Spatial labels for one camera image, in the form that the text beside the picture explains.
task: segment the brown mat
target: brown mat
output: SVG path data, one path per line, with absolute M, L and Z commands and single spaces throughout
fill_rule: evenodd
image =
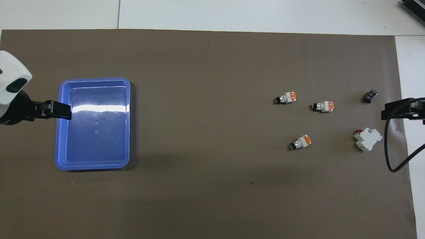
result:
M 380 111 L 401 98 L 394 37 L 4 30 L 0 47 L 33 74 L 32 100 L 66 79 L 132 83 L 118 171 L 58 170 L 53 119 L 0 126 L 1 238 L 416 238 L 408 168 L 353 137 L 383 135 Z M 273 104 L 288 91 L 295 103 Z M 323 100 L 335 111 L 309 110 Z M 303 134 L 312 145 L 289 151 Z

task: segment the cable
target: cable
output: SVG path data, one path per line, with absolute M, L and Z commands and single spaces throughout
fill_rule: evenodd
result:
M 403 108 L 404 106 L 411 104 L 411 103 L 416 103 L 419 101 L 425 101 L 425 97 L 421 97 L 421 98 L 417 98 L 417 99 L 413 99 L 413 100 L 409 100 L 407 102 L 404 102 L 402 104 L 400 104 L 399 106 L 395 107 L 393 111 L 391 111 L 391 113 L 388 115 L 387 121 L 385 122 L 385 129 L 384 129 L 384 153 L 385 153 L 385 160 L 387 162 L 387 167 L 388 169 L 395 173 L 398 170 L 400 170 L 407 162 L 409 162 L 409 160 L 411 160 L 413 157 L 415 157 L 420 151 L 422 151 L 425 148 L 425 144 L 423 144 L 422 146 L 420 146 L 419 148 L 417 148 L 413 153 L 411 153 L 409 156 L 407 156 L 406 159 L 403 160 L 403 162 L 401 162 L 396 168 L 392 168 L 391 164 L 390 164 L 390 159 L 388 158 L 388 148 L 387 148 L 387 134 L 388 134 L 388 125 L 390 124 L 390 120 L 394 118 L 395 113 Z

